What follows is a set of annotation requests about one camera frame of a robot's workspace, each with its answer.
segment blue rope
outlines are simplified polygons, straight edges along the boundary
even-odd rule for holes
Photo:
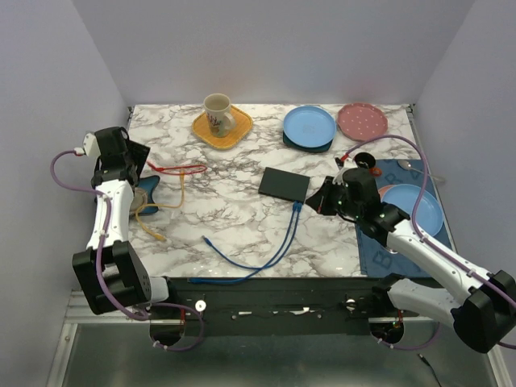
[[[290,217],[290,223],[289,223],[289,227],[287,228],[287,233],[285,235],[285,239],[283,240],[283,243],[281,244],[280,248],[278,249],[277,253],[274,254],[274,256],[265,264],[263,265],[262,267],[252,267],[252,266],[245,266],[243,264],[237,264],[236,262],[234,262],[233,260],[230,260],[227,256],[225,256],[220,250],[218,250],[212,243],[209,239],[207,239],[206,237],[203,237],[205,242],[210,246],[212,247],[222,258],[224,258],[225,260],[227,260],[228,262],[230,262],[231,264],[234,264],[240,268],[245,268],[245,269],[251,269],[251,270],[255,270],[253,273],[251,274],[248,274],[247,276],[245,277],[242,277],[242,278],[236,278],[234,280],[211,280],[211,279],[207,279],[207,278],[190,278],[189,279],[189,282],[191,282],[192,284],[219,284],[219,285],[230,285],[230,284],[238,284],[240,282],[243,282],[243,281],[246,281],[247,279],[251,278],[252,276],[256,275],[257,273],[261,272],[263,269],[265,268],[271,268],[272,266],[274,266],[275,264],[277,264],[278,262],[280,262],[280,260],[285,256],[286,252],[289,250],[290,248],[290,245],[292,244],[293,242],[293,239],[296,235],[296,230],[298,228],[298,222],[299,222],[299,215],[301,213],[301,208],[302,208],[302,203],[299,203],[299,202],[295,202],[293,204],[293,208],[292,208],[292,216]],[[283,253],[277,258],[277,260],[273,263],[273,261],[276,259],[276,257],[278,256],[278,254],[280,254],[281,250],[283,249],[283,247],[285,246],[285,242],[286,240],[288,239],[289,237],[289,232],[290,232],[290,228],[292,227],[292,221],[293,221],[293,217],[294,217],[294,214],[297,213],[297,216],[296,216],[296,222],[293,226],[293,232],[292,232],[292,237],[290,238],[290,241],[289,241],[289,244],[287,244],[287,247],[286,249],[283,251]]]

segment mug handle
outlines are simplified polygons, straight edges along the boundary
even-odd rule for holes
[[[224,131],[230,131],[231,129],[236,127],[235,118],[231,114],[224,113],[223,120],[224,120]]]

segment yellow rope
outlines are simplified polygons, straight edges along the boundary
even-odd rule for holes
[[[158,240],[166,240],[166,238],[161,235],[161,234],[158,234],[157,232],[154,232],[152,231],[150,228],[148,228],[147,226],[145,226],[145,224],[142,222],[142,220],[140,219],[139,217],[139,213],[142,212],[144,209],[146,209],[147,207],[164,207],[164,208],[179,208],[183,205],[183,203],[185,202],[185,175],[184,174],[181,174],[179,176],[179,180],[181,181],[181,201],[179,202],[179,204],[177,206],[171,206],[169,204],[143,204],[142,206],[138,207],[136,209],[136,212],[135,212],[135,217],[136,217],[136,221],[138,222],[138,224],[150,235],[152,235],[154,238],[158,239]]]

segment blue placemat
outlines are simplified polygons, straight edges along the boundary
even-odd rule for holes
[[[421,160],[410,160],[412,166],[422,170]],[[386,185],[413,184],[422,185],[422,173],[406,171],[397,164],[397,160],[377,160],[377,167],[382,174],[376,178],[378,189]],[[427,191],[435,196],[435,187],[429,180]],[[368,277],[383,278],[390,273],[397,273],[407,277],[429,277],[414,262],[402,254],[391,254],[387,252],[376,240],[369,238],[356,227],[356,238],[358,240],[358,251],[360,258],[360,270]],[[450,247],[450,238],[443,228],[435,236],[442,244]]]

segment wall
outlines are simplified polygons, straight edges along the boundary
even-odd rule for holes
[[[516,2],[478,0],[418,100],[416,118],[460,253],[516,276]],[[516,332],[507,341],[516,343]],[[516,360],[506,351],[508,364]],[[516,370],[512,368],[513,380]]]
[[[131,103],[415,102],[473,0],[73,0]]]
[[[93,199],[56,186],[48,166],[127,108],[69,0],[2,2],[0,57],[0,385],[41,386],[94,217]],[[58,172],[88,185],[92,168],[70,156]]]

